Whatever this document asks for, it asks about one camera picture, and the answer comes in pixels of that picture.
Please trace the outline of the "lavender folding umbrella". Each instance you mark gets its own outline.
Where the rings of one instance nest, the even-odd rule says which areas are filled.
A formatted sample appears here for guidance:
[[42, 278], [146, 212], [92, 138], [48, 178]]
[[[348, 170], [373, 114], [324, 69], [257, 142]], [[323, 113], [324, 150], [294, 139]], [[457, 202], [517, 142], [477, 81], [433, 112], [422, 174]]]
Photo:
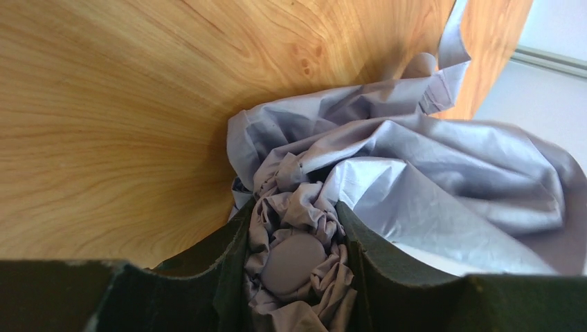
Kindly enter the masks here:
[[228, 122], [235, 204], [252, 198], [253, 331], [350, 331], [357, 290], [337, 203], [450, 275], [584, 277], [586, 175], [518, 127], [441, 120], [470, 64], [456, 1], [437, 55], [398, 80], [276, 100]]

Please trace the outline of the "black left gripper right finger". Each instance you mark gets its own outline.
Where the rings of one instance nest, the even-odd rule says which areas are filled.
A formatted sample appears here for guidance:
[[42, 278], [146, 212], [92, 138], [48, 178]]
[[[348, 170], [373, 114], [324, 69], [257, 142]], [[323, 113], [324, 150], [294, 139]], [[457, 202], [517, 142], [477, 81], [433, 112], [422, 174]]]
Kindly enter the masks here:
[[450, 275], [401, 251], [344, 203], [357, 299], [350, 331], [585, 331], [586, 278]]

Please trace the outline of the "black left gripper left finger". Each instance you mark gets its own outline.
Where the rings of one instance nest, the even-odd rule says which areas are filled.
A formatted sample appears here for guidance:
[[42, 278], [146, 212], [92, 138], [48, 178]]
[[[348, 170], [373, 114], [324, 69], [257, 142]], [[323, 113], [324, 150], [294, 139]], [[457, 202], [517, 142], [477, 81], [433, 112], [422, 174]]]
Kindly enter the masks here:
[[2, 331], [248, 331], [244, 263], [254, 201], [191, 248], [125, 260], [3, 260]]

